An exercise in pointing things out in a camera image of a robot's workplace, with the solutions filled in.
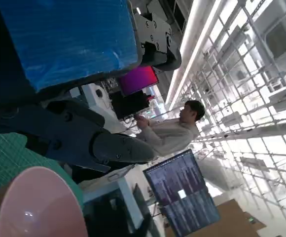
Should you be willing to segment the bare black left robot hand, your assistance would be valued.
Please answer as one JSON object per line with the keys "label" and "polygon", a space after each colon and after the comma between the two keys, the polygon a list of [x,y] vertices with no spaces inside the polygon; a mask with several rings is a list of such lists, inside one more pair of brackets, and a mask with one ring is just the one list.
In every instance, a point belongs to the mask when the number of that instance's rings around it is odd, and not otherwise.
{"label": "bare black left robot hand", "polygon": [[0,133],[18,133],[44,157],[107,172],[147,163],[145,142],[104,128],[69,90],[139,66],[180,67],[168,23],[128,0],[0,0]]}

